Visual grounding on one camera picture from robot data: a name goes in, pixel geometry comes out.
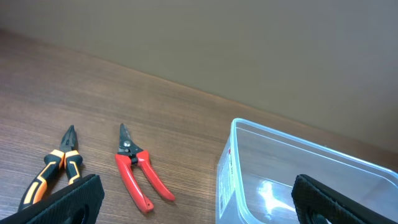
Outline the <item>orange black pliers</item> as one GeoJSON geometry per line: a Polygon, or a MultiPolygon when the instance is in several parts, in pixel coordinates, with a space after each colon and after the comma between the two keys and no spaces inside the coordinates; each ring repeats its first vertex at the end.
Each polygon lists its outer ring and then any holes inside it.
{"type": "Polygon", "coordinates": [[[65,169],[68,184],[74,184],[82,178],[80,166],[83,158],[77,149],[77,135],[74,125],[71,125],[63,135],[59,149],[52,150],[44,157],[44,168],[35,176],[25,190],[18,211],[39,202],[57,173],[65,169]]]}

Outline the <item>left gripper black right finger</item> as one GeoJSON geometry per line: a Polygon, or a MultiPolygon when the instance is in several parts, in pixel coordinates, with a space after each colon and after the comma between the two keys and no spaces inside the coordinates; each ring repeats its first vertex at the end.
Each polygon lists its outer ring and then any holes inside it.
{"type": "Polygon", "coordinates": [[[305,174],[291,196],[300,224],[397,224],[305,174]]]}

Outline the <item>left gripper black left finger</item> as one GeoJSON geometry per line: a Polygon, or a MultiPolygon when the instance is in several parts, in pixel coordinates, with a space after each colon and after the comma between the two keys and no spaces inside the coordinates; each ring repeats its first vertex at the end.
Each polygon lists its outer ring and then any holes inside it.
{"type": "Polygon", "coordinates": [[[90,174],[1,220],[1,224],[95,224],[103,199],[100,176],[90,174]]]}

